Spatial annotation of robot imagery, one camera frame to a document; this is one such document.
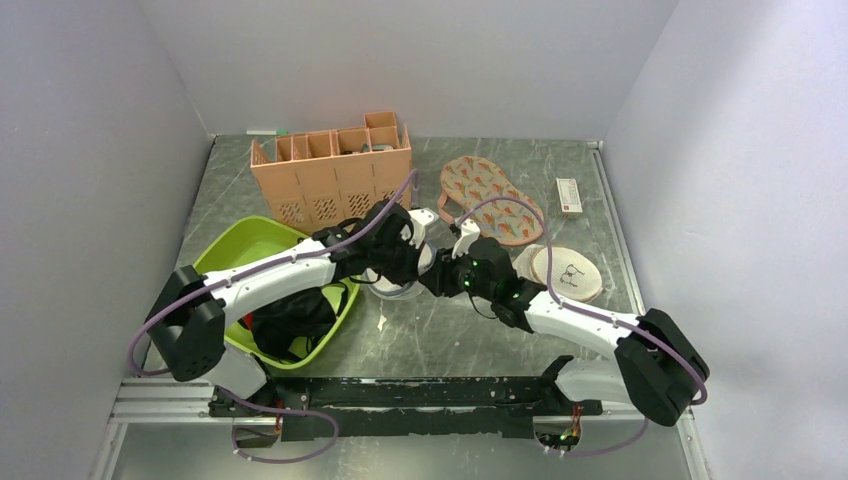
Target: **patterned oven mitt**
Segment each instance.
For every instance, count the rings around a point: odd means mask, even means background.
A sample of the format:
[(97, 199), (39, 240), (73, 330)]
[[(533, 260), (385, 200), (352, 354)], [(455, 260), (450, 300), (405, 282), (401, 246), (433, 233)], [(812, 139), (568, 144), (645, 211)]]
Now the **patterned oven mitt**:
[[(524, 200), (542, 216), (542, 209), (506, 178), (500, 167), (482, 157), (460, 157), (451, 160), (442, 169), (440, 176), (442, 195), (439, 197), (439, 216), (448, 223), (454, 218), (445, 210), (452, 200), (465, 211), (483, 200), (497, 196), (508, 196)], [(536, 217), (525, 207), (506, 201), (486, 204), (471, 216), (480, 226), (480, 233), (494, 237), (502, 245), (518, 246), (530, 243), (542, 235), (542, 227)]]

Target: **green basket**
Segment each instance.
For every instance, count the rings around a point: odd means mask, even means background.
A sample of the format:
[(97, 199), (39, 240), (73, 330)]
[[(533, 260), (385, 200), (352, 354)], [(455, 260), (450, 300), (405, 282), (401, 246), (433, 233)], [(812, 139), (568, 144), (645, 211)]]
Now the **green basket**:
[[(194, 262), (194, 268), (198, 273), (204, 274), (240, 267), (261, 258), (288, 250), (297, 245), (297, 241), (302, 238), (309, 237), (269, 218), (259, 216), (245, 217), (233, 224), (212, 245), (209, 245), (209, 248)], [(238, 323), (234, 323), (227, 328), (225, 338), (233, 346), (248, 353), (255, 353), (268, 365), (282, 370), (300, 368), (311, 362), (313, 358), (321, 353), (327, 342), (333, 338), (336, 330), (339, 329), (339, 325), (347, 317), (350, 307), (356, 298), (356, 294), (359, 293), (359, 284), (353, 283), (349, 279), (344, 279), (342, 282), (347, 285), (350, 292), (347, 305), (341, 315), (339, 315), (336, 324), (330, 329), (330, 332), (324, 335), (324, 338), (321, 339), (309, 355), (304, 357), (306, 355), (305, 338), (298, 338), (292, 343), (289, 351), (303, 358), (303, 360), (297, 363), (269, 357), (262, 353), (253, 341), (253, 334)], [(344, 288), (339, 285), (328, 285), (322, 289), (322, 292), (327, 297), (327, 300), (330, 301), (333, 310), (338, 310)]]

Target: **white backdrop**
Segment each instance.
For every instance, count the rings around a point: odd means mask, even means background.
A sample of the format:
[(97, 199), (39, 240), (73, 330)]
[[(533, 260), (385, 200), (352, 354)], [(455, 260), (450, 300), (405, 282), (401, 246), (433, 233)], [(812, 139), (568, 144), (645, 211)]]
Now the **white backdrop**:
[(0, 477), (88, 478), (209, 143), (133, 0), (0, 4)]
[(210, 132), (599, 139), (676, 0), (141, 0)]
[(840, 0), (682, 0), (606, 138), (646, 303), (713, 370), (716, 479), (848, 478), (847, 32)]

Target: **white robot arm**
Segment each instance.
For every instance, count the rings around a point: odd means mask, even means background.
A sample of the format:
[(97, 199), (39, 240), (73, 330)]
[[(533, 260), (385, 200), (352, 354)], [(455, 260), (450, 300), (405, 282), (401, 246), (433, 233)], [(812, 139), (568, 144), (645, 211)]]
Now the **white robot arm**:
[[(324, 229), (288, 251), (250, 265), (205, 276), (192, 267), (175, 271), (150, 316), (206, 285), (224, 281), (226, 287), (199, 296), (151, 328), (153, 342), (174, 378), (204, 378), (241, 398), (250, 397), (267, 382), (266, 372), (254, 357), (225, 346), (225, 329), (271, 302), (366, 270), (398, 288), (420, 284), (437, 296), (481, 297), (491, 302), (497, 318), (510, 327), (564, 338), (611, 360), (571, 360), (562, 367), (556, 386), (572, 402), (631, 403), (661, 425), (673, 425), (691, 404), (697, 392), (691, 375), (622, 328), (624, 324), (661, 338), (702, 379), (708, 377), (703, 359), (668, 315), (658, 310), (644, 316), (618, 314), (582, 304), (563, 308), (544, 285), (518, 277), (506, 250), (492, 238), (479, 238), (479, 229), (471, 221), (457, 229), (455, 245), (435, 249), (425, 241), (426, 227), (435, 215), (427, 210), (408, 212), (394, 204), (359, 240), (327, 251), (357, 233), (384, 206), (378, 203), (351, 232), (342, 227)], [(276, 265), (262, 269), (271, 262)], [(257, 273), (244, 278), (239, 275), (251, 271)], [(601, 317), (615, 322), (599, 322)]]

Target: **scratched metal surface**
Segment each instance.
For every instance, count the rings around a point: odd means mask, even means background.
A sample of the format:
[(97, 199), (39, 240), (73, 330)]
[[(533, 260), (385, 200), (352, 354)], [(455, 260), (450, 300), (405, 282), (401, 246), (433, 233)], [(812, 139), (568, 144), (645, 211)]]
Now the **scratched metal surface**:
[[(193, 262), (241, 217), (270, 215), (247, 167), (252, 138), (217, 139), (186, 228), (181, 265)], [(270, 147), (269, 137), (260, 140)], [(422, 175), (422, 206), (435, 207), (439, 171), (447, 161), (468, 154), (493, 160), (519, 189), (546, 208), (554, 243), (581, 252), (598, 266), (605, 291), (592, 303), (631, 311), (632, 292), (624, 281), (597, 170), (585, 144), (476, 138), (414, 138), (412, 143), (413, 162)], [(577, 179), (582, 215), (568, 220), (559, 216), (556, 177)], [(441, 227), (431, 240), (447, 245), (452, 237)], [(520, 250), (511, 249), (513, 257)], [(381, 314), (387, 319), (382, 330), (377, 328)], [(424, 293), (402, 303), (380, 302), (363, 292), (329, 348), (308, 368), (294, 374), (532, 375), (562, 354), (593, 357), (565, 340), (529, 335), (479, 317), (467, 298), (435, 299)], [(585, 438), (578, 448), (585, 451), (614, 445), (629, 438), (640, 425), (638, 419), (588, 418), (584, 421)], [(255, 453), (291, 458), (314, 451), (325, 441), (286, 442)], [(285, 466), (247, 463), (231, 455), (230, 449), (227, 427), (132, 425), (114, 478), (691, 478), (678, 430), (657, 425), (651, 425), (629, 448), (592, 458), (546, 455), (532, 441), (492, 434), (343, 438), (318, 459)]]
[[(227, 227), (247, 215), (270, 216), (248, 167), (246, 135), (220, 136), (212, 149), (189, 219), (178, 263), (193, 262)], [(272, 137), (258, 137), (270, 154)], [(602, 200), (597, 170), (584, 142), (479, 138), (413, 138), (413, 164), (420, 171), (420, 205), (435, 209), (439, 172), (462, 155), (494, 161), (510, 180), (545, 209), (554, 244), (585, 255), (603, 276), (604, 292), (594, 305), (631, 311), (630, 292), (614, 232)], [(584, 213), (564, 219), (557, 177), (576, 178)], [(429, 240), (447, 246), (453, 237), (444, 223)], [(511, 248), (513, 256), (522, 247)], [(486, 311), (485, 302), (478, 306)], [(385, 317), (379, 329), (381, 316)], [(530, 335), (477, 315), (467, 297), (381, 301), (367, 289), (331, 344), (295, 375), (315, 376), (484, 376), (541, 373), (557, 356), (593, 358), (593, 352), (559, 338)]]

